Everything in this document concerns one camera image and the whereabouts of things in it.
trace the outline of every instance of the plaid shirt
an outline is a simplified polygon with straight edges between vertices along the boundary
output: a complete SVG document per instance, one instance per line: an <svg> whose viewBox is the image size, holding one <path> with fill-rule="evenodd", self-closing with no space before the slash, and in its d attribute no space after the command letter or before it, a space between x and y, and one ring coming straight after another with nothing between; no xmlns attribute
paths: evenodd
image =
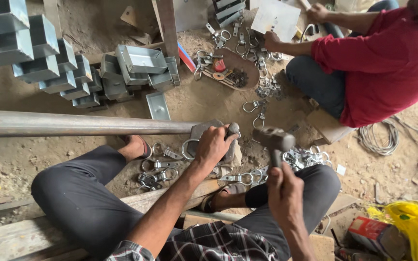
<svg viewBox="0 0 418 261"><path fill-rule="evenodd" d="M154 261L151 252L128 240L120 242L107 261ZM275 248L261 235L222 221L186 229L171 237L158 261L276 261Z"/></svg>

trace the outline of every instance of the steel pipe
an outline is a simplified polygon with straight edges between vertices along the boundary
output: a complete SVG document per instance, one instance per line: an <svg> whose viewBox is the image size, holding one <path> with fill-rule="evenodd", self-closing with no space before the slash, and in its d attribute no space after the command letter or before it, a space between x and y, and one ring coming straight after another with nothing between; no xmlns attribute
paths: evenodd
<svg viewBox="0 0 418 261"><path fill-rule="evenodd" d="M189 134L197 124L0 110L0 137Z"/></svg>

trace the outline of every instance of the sandy ground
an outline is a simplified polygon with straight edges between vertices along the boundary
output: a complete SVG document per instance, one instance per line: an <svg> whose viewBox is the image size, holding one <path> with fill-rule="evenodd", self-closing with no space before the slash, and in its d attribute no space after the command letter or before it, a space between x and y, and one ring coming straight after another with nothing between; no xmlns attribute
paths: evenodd
<svg viewBox="0 0 418 261"><path fill-rule="evenodd" d="M117 44L139 45L128 37L130 27L119 17L127 1L60 0L60 18L64 37L75 51L87 54L113 51ZM27 0L30 15L43 13L41 0ZM244 26L252 23L255 12L245 11ZM198 50L214 50L214 43L206 29L178 33L178 40L190 56ZM237 39L229 40L227 46L234 49ZM268 62L269 71L279 72L287 61ZM184 65L179 67L182 85L165 93L172 120L208 121L217 118L225 123L237 122L241 126L243 138L240 145L243 152L243 164L234 173L243 173L252 168L263 167L268 163L263 148L251 140L252 121L258 112L246 113L241 106L246 101L259 100L254 91L237 92L222 86L214 80L202 78L195 82L193 74ZM10 66L0 67L0 110L64 113L78 115L98 115L117 117L149 118L148 106L144 98L115 104L109 110L88 112L77 109L72 103L57 95L49 95L38 90L37 85L28 85L15 79ZM295 133L300 145L307 146L319 138L317 132L304 121L304 107L298 98L287 97L281 101L270 99L266 113L266 125L281 127L285 130L295 124L301 129ZM418 128L418 103L400 113L406 122ZM381 199L391 202L403 194L418 199L418 144L411 140L403 129L400 130L400 144L397 151L388 157L376 156L364 149L356 139L357 132L351 133L333 145L321 146L330 154L336 167L346 167L344 176L339 175L343 193L361 197L364 201L374 202L374 186L381 184ZM382 143L386 141L385 130L377 126L376 130ZM144 137L150 144L162 142L179 151L188 135L165 135ZM50 137L50 138L0 138L0 197L10 196L14 200L28 198L30 185L37 173L56 163L72 159L99 145L111 145L120 148L122 141L116 137ZM143 191L137 191L136 176L139 162L127 165L107 188L122 198ZM249 210L228 210L228 212L248 213ZM42 215L34 204L14 211L0 212L0 225L21 221Z"/></svg>

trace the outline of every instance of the sandal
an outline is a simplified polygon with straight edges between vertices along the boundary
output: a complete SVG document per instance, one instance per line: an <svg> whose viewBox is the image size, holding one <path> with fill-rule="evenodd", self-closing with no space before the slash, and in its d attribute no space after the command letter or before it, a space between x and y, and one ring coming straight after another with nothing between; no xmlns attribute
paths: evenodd
<svg viewBox="0 0 418 261"><path fill-rule="evenodd" d="M128 145L128 143L130 143L131 136L132 135L118 136L118 137L125 142L125 145ZM151 157L152 156L151 146L146 141L144 141L143 138L140 135L134 135L134 136L137 136L138 138L140 138L141 141L143 142L143 145L144 145L144 153L143 153L143 155L140 156L140 157L137 157L136 159L142 160L142 159L148 159L149 157Z"/></svg>
<svg viewBox="0 0 418 261"><path fill-rule="evenodd" d="M220 212L220 211L214 211L214 209L212 208L212 199L214 198L214 195L217 195L218 193L221 192L226 192L229 194L239 194L239 193L245 193L246 192L246 187L243 184L239 184L239 183L232 183L229 184L225 187L223 187L222 189L220 189L219 191L217 191L216 193L213 193L207 197L205 197L202 202L201 205L199 205L197 208L205 213L215 213L215 212Z"/></svg>

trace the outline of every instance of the hammer head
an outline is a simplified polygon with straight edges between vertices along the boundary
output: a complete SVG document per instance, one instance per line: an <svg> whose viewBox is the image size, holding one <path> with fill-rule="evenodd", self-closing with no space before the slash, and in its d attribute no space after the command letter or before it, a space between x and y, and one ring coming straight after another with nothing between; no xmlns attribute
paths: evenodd
<svg viewBox="0 0 418 261"><path fill-rule="evenodd" d="M296 144L296 139L293 135L286 133L284 130L276 127L254 129L253 139L257 140L269 151L289 151Z"/></svg>

